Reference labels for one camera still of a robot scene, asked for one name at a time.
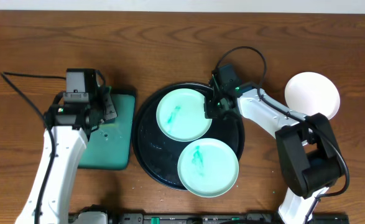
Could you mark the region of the white plate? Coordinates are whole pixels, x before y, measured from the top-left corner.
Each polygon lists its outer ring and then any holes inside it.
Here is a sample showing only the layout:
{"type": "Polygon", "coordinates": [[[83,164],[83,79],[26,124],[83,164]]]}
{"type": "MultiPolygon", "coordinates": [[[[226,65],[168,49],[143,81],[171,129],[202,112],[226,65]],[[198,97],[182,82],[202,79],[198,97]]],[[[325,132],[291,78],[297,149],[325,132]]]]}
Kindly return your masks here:
{"type": "Polygon", "coordinates": [[[316,72],[302,72],[293,76],[285,87],[287,106],[307,115],[321,113],[333,118],[340,108],[340,94],[335,84],[316,72]]]}

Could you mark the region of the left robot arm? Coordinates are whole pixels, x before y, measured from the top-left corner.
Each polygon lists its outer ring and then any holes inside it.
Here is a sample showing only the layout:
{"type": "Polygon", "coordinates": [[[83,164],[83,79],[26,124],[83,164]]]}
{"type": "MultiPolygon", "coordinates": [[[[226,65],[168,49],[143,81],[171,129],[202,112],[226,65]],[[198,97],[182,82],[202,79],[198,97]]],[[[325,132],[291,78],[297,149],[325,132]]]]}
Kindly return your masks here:
{"type": "Polygon", "coordinates": [[[44,145],[32,189],[16,223],[68,223],[76,172],[90,138],[117,118],[110,89],[63,91],[44,119],[44,145]]]}

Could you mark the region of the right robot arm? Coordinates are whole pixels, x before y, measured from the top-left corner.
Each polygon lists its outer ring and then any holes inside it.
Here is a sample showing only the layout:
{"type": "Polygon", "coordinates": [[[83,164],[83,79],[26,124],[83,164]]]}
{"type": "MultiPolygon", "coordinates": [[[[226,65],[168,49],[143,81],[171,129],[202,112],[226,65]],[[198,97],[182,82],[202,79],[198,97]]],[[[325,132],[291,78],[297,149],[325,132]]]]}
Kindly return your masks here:
{"type": "Polygon", "coordinates": [[[288,109],[254,83],[209,82],[205,116],[242,116],[258,124],[276,140],[282,176],[288,186],[278,209],[283,223],[310,223],[322,198],[346,192],[348,166],[328,118],[288,109]]]}

